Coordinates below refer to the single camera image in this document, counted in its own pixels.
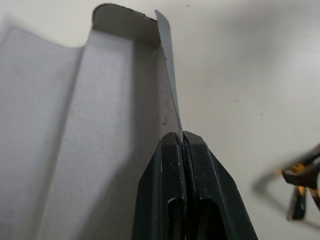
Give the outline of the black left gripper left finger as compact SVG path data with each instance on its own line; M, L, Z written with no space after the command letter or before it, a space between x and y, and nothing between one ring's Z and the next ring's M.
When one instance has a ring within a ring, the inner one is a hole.
M187 191L181 148L166 134L142 174L136 196L133 240L183 240Z

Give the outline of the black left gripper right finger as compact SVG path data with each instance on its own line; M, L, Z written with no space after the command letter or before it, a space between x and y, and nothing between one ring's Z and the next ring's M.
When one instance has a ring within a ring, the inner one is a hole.
M185 131L188 240L256 240L240 192L202 137Z

